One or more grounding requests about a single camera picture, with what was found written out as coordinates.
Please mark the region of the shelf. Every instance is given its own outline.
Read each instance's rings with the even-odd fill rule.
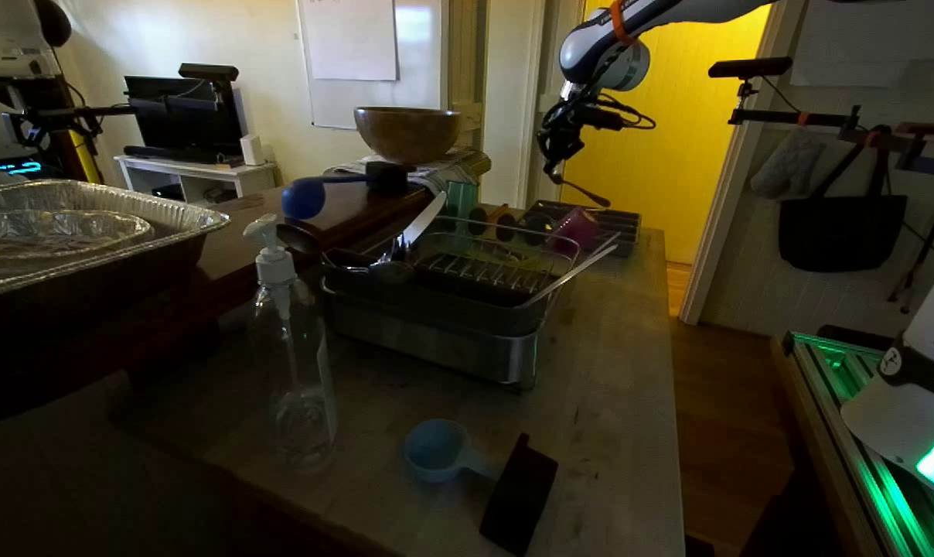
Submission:
[[[113,157],[122,184],[132,192],[171,195],[181,202],[226,202],[275,187],[275,163],[195,163],[163,157]]]

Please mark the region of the black bag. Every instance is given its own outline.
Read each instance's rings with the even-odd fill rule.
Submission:
[[[871,180],[860,197],[827,197],[840,169],[863,151],[856,142],[838,168],[797,202],[779,203],[779,254],[809,271],[852,271],[881,267],[900,234],[907,195],[884,195],[884,144],[875,147]]]

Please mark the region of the wooden bowl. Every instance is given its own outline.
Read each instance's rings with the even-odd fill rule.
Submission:
[[[442,161],[462,125],[458,112],[405,105],[360,105],[352,121],[368,147],[402,168]]]

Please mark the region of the yellow wall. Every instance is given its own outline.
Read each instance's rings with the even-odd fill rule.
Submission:
[[[667,261],[692,263],[734,125],[739,81],[710,81],[716,57],[755,57],[767,5],[728,25],[666,25],[643,34],[652,51],[645,81],[616,93],[660,121],[654,129],[584,129],[584,151],[565,177],[637,209],[666,229]]]

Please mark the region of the plastic container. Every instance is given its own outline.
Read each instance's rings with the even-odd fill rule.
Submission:
[[[320,471],[336,435],[326,326],[313,292],[275,234],[275,215],[245,229],[261,247],[250,344],[268,386],[268,446],[301,471]]]

